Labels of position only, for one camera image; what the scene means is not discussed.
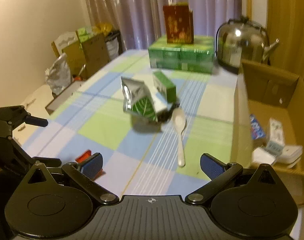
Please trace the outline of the red wedding candy packet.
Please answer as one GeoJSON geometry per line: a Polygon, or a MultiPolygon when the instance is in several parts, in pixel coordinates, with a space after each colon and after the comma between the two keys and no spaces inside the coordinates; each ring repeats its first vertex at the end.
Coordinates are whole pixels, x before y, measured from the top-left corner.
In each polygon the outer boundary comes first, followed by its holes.
{"type": "Polygon", "coordinates": [[[96,180],[103,172],[103,156],[100,153],[85,151],[75,159],[77,170],[91,180],[96,180]]]}

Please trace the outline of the blue and white medicine box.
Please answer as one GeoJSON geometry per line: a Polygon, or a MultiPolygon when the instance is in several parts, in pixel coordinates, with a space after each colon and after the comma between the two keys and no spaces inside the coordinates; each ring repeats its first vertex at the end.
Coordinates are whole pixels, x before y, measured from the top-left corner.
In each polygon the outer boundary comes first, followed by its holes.
{"type": "Polygon", "coordinates": [[[262,126],[258,122],[258,119],[255,115],[251,114],[249,116],[250,124],[251,124],[251,137],[253,140],[265,139],[266,133],[263,130],[262,126]]]}

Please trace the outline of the long white ointment box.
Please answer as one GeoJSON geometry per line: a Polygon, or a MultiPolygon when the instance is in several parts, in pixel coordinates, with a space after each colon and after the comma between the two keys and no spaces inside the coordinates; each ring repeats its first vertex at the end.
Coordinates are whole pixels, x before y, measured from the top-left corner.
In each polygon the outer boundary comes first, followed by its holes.
{"type": "Polygon", "coordinates": [[[268,121],[266,148],[275,155],[281,155],[285,147],[283,125],[280,121],[270,118],[268,121]]]}

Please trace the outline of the white plastic spoon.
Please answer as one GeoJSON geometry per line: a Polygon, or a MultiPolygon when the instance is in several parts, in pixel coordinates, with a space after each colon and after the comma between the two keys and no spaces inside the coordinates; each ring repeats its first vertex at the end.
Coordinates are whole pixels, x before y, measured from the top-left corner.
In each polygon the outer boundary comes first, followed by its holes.
{"type": "Polygon", "coordinates": [[[183,139],[182,132],[185,130],[186,126],[186,116],[184,111],[181,108],[176,108],[172,113],[172,122],[174,129],[177,133],[177,164],[179,167],[184,167],[185,162],[185,153],[183,148],[183,139]]]}

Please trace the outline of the white square plastic device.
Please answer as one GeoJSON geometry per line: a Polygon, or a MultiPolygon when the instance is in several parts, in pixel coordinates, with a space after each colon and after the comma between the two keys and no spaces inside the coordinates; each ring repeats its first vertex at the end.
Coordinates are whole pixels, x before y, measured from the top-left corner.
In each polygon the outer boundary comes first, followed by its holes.
{"type": "Polygon", "coordinates": [[[257,147],[252,152],[252,164],[280,165],[283,168],[293,168],[301,160],[303,147],[300,145],[286,145],[281,155],[268,152],[264,147],[257,147]]]}

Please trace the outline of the silver green foil pouch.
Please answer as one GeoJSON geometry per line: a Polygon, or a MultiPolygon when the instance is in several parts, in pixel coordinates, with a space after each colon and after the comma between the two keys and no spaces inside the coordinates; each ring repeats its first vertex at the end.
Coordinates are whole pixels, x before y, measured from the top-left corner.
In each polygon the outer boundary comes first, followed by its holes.
{"type": "Polygon", "coordinates": [[[158,122],[153,98],[143,81],[121,77],[123,112],[139,116],[150,122],[158,122]]]}

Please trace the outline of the crumpled silver foil bag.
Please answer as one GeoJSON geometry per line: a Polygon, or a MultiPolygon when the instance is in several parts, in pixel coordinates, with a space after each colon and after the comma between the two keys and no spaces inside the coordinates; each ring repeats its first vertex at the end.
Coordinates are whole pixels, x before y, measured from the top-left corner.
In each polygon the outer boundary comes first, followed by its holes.
{"type": "Polygon", "coordinates": [[[45,82],[55,96],[59,95],[72,83],[68,57],[65,53],[60,55],[53,65],[45,70],[45,82]]]}

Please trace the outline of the open brown cardboard box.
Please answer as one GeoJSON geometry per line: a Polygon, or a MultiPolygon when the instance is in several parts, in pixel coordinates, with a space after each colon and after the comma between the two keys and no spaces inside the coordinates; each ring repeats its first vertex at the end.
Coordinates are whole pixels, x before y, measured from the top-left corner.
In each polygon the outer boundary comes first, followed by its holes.
{"type": "Polygon", "coordinates": [[[284,143],[302,146],[293,167],[276,162],[281,177],[298,206],[304,206],[304,81],[286,70],[243,60],[234,92],[231,161],[257,167],[252,153],[268,144],[272,121],[282,125],[284,143]]]}

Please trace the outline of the brown cardboard boxes pile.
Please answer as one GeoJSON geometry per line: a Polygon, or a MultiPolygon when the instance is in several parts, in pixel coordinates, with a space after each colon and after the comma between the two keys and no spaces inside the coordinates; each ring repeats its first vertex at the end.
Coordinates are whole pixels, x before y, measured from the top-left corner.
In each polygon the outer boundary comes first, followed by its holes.
{"type": "Polygon", "coordinates": [[[67,55],[72,77],[87,80],[123,53],[121,33],[109,24],[68,31],[51,43],[56,57],[67,55]]]}

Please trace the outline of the white green medicine box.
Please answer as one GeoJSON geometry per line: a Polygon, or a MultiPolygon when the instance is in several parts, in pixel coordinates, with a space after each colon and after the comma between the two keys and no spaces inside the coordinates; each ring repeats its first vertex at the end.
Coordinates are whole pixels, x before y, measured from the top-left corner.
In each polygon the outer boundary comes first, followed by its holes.
{"type": "Polygon", "coordinates": [[[168,103],[159,92],[152,93],[151,97],[153,99],[154,109],[157,114],[164,112],[168,109],[168,103]]]}

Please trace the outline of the small green carton box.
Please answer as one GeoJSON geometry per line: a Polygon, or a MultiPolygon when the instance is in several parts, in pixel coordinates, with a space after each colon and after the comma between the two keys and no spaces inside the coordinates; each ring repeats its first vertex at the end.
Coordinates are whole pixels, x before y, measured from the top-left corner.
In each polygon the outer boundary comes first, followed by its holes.
{"type": "Polygon", "coordinates": [[[153,72],[153,82],[156,89],[168,103],[176,102],[176,85],[163,72],[153,72]]]}

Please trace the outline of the large green wrapped box pack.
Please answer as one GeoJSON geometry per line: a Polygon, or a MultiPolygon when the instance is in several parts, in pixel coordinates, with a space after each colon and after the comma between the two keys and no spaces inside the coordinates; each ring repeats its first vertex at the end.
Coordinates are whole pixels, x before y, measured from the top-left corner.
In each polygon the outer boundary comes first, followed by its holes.
{"type": "Polygon", "coordinates": [[[211,74],[214,38],[195,35],[193,44],[174,44],[164,35],[149,46],[148,54],[151,68],[211,74]]]}

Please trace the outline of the stainless steel kettle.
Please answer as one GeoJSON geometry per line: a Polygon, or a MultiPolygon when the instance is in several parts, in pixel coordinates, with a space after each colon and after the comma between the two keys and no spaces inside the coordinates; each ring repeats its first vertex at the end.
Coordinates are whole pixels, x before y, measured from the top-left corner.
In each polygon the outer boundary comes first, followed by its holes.
{"type": "Polygon", "coordinates": [[[220,66],[238,71],[242,60],[266,63],[279,46],[279,39],[269,41],[267,30],[248,17],[230,18],[215,35],[215,56],[220,66]]]}

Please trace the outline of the purple curtain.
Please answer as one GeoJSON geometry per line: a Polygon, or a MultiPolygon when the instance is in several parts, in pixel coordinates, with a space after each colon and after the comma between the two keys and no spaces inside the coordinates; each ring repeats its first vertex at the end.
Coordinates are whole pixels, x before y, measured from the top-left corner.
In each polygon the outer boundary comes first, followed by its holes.
{"type": "Polygon", "coordinates": [[[215,36],[219,26],[241,15],[241,0],[85,0],[91,24],[109,22],[121,32],[124,50],[147,49],[166,33],[163,7],[188,3],[194,34],[215,36]]]}

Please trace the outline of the red gold gift box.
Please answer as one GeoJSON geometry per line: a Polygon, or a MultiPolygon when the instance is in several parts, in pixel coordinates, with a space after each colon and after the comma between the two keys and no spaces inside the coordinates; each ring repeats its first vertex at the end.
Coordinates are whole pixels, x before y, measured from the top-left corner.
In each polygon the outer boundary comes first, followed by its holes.
{"type": "Polygon", "coordinates": [[[193,11],[188,3],[176,3],[163,6],[167,43],[193,44],[193,11]]]}

